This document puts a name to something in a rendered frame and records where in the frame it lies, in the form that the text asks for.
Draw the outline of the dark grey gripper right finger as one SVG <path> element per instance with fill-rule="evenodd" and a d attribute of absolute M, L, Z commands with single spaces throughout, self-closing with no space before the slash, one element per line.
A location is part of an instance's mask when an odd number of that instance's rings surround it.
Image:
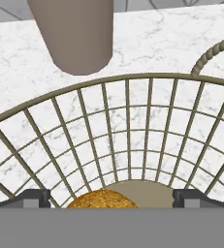
<path fill-rule="evenodd" d="M 174 189 L 173 199 L 173 207 L 178 208 L 224 207 L 224 202 L 212 200 L 196 189 Z"/>

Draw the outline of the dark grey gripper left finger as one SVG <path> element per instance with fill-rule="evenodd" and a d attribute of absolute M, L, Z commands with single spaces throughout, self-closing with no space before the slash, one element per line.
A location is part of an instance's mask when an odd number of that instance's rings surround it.
<path fill-rule="evenodd" d="M 0 201 L 0 208 L 50 208 L 49 189 L 26 189 L 18 196 Z"/>

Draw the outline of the golden brown bread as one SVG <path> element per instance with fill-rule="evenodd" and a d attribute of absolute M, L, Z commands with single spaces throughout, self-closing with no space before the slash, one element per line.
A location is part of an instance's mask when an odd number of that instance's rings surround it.
<path fill-rule="evenodd" d="M 137 205 L 120 193 L 105 189 L 77 197 L 68 208 L 137 208 Z"/>

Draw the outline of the taupe cylindrical cup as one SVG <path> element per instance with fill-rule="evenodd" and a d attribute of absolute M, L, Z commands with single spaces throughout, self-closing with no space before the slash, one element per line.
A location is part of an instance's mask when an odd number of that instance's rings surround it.
<path fill-rule="evenodd" d="M 74 76 L 112 59 L 113 0 L 27 0 L 53 63 Z"/>

